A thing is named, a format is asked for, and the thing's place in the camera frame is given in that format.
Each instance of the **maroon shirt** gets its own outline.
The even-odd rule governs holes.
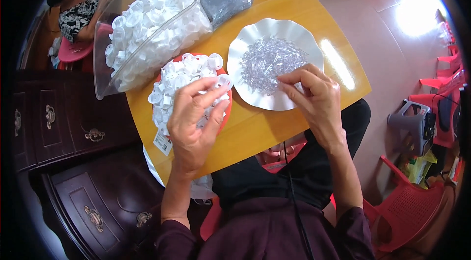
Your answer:
[[[374,259],[363,209],[345,212],[335,228],[321,210],[297,201],[316,260]],[[198,245],[191,231],[174,220],[162,224],[159,259],[307,259],[294,206],[286,198],[254,198],[228,212],[228,221]]]

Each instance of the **white plate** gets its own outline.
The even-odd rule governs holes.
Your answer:
[[[240,97],[248,104],[265,110],[291,110],[296,105],[281,91],[271,96],[252,92],[250,87],[241,81],[242,66],[240,61],[250,44],[264,36],[287,39],[308,54],[308,62],[324,71],[324,55],[317,46],[314,36],[305,27],[288,20],[263,19],[253,25],[242,28],[239,35],[229,46],[227,73],[234,81],[234,87]]]

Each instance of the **yellow table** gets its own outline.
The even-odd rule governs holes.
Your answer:
[[[324,52],[326,75],[341,86],[342,109],[371,91],[365,72],[342,30],[318,0],[254,0],[249,10],[233,17],[189,52],[219,53],[227,60],[229,44],[239,31],[264,18],[292,20],[308,29]],[[126,93],[141,140],[162,181],[167,183],[173,150],[165,156],[154,144],[157,134],[147,97],[153,83]],[[200,176],[235,164],[308,128],[298,109],[270,111],[250,106],[233,92],[232,111],[216,139]]]

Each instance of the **woman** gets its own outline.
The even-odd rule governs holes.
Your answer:
[[[100,0],[47,0],[49,7],[59,6],[59,27],[71,43],[93,41],[95,25],[100,13],[96,12]]]
[[[168,122],[175,158],[162,200],[158,258],[374,259],[352,161],[370,121],[368,104],[361,99],[340,111],[339,85],[312,64],[278,80],[310,127],[286,146],[307,144],[277,174],[263,169],[255,157],[213,173],[224,222],[202,246],[186,216],[190,185],[214,144],[228,101],[213,109],[204,129],[197,129],[196,123],[226,88],[198,94],[214,85],[215,79],[207,78],[176,92]],[[298,82],[304,94],[294,87]],[[335,228],[322,213],[332,193]]]

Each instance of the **dark wooden dresser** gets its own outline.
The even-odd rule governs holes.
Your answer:
[[[163,187],[150,174],[124,94],[93,76],[21,71],[11,132],[34,228],[57,259],[151,259]]]

